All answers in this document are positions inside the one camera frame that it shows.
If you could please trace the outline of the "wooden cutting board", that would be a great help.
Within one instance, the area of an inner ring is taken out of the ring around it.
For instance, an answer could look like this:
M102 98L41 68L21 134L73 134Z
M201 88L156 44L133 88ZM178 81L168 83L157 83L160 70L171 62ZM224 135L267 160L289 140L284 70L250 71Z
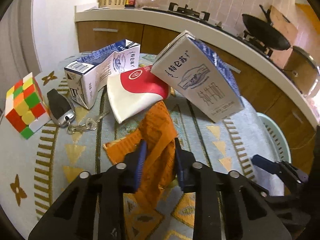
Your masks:
M274 6L270 6L270 18L273 22L273 27L283 34L290 43L288 50L273 50L271 60L280 68L283 69L292 53L292 46L297 38L297 28Z

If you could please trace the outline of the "black car key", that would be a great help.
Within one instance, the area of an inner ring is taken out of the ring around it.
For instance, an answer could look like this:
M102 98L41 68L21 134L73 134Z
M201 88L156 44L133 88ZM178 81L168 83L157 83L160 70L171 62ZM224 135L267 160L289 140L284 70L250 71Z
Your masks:
M47 93L49 115L51 120L59 127L67 127L75 119L75 108L69 98L51 89Z

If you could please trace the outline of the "black gas stove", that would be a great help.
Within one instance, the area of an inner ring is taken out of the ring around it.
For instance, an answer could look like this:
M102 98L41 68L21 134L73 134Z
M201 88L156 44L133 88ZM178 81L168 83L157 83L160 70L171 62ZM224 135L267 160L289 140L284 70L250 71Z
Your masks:
M250 47L253 47L254 50L258 51L261 54L265 54L268 58L270 58L273 53L273 50L271 48L265 46L263 42L256 39L247 29L245 29L243 32L236 33L231 28L227 28L221 21L211 21L209 12L195 11L193 10L193 8L189 8L187 4L184 7L180 7L177 3L170 2L167 10L158 7L143 7L143 10L161 12L164 14L186 18L188 20L220 30L229 36L243 40Z

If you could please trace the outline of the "black frying pan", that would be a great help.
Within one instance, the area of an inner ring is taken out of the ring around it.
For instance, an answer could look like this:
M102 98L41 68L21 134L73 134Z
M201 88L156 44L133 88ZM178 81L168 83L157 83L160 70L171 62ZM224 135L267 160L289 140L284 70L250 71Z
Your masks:
M242 20L250 35L267 47L275 50L288 50L291 47L287 38L267 21L248 14L242 14Z

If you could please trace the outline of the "brown rice cooker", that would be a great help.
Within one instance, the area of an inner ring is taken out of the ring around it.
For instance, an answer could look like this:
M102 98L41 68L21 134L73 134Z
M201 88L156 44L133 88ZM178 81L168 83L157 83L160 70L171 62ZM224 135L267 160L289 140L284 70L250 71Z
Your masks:
M283 71L305 98L319 91L319 65L304 49L293 46Z

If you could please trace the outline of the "orange snack wrapper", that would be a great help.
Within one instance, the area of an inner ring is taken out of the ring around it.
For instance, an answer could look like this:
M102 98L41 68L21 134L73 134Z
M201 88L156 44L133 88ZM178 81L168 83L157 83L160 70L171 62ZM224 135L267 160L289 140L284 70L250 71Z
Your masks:
M137 203L145 210L156 208L161 195L174 180L176 137L177 132L167 107L160 101L147 111L134 132L103 145L114 165L133 152L140 140L146 141L147 153L141 184L135 193Z

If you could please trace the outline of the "crushed blue milk carton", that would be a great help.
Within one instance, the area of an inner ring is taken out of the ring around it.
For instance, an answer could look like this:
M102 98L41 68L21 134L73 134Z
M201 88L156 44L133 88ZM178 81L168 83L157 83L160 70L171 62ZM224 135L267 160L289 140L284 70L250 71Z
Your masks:
M123 39L71 62L64 71L72 99L91 109L107 78L138 68L139 55L140 44Z

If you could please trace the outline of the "blue white milk carton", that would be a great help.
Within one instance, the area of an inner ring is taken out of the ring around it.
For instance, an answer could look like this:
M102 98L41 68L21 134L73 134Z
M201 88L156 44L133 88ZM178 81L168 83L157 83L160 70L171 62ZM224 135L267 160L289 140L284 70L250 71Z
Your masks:
M187 30L157 55L151 72L213 122L245 107L232 71L215 51Z

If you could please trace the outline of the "rubik's cube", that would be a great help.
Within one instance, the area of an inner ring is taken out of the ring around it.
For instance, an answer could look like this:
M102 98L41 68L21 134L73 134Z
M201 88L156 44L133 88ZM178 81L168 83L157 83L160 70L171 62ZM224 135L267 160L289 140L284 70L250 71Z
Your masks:
M29 139L50 121L48 107L32 73L7 91L4 115L24 139Z

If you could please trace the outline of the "light blue trash basket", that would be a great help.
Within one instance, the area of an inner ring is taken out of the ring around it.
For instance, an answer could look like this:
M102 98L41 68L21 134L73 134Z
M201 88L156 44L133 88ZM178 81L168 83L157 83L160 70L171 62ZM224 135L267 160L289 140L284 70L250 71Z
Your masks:
M257 113L257 116L259 116L260 120L264 124L268 135L273 142L274 148L278 155L278 159L280 161L287 161L288 163L292 163L289 145L280 127L269 116L263 113Z

